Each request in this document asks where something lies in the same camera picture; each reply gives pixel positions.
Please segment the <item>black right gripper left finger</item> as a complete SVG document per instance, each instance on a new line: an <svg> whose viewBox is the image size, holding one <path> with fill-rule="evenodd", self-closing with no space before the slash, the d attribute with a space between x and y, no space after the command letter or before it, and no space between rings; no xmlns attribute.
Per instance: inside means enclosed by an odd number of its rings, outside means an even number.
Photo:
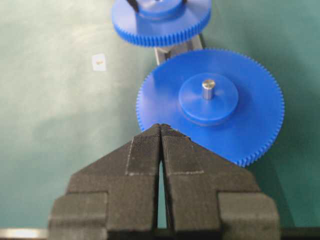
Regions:
<svg viewBox="0 0 320 240"><path fill-rule="evenodd" d="M74 173L53 204L50 240L152 240L157 226L158 124Z"/></svg>

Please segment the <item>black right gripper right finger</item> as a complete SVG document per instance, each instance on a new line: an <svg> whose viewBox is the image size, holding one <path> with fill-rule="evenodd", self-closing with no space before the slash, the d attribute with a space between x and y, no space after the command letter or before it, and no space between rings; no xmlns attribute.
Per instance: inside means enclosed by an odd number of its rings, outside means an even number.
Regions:
<svg viewBox="0 0 320 240"><path fill-rule="evenodd" d="M168 227L176 240L278 240L274 200L255 177L166 124L160 127Z"/></svg>

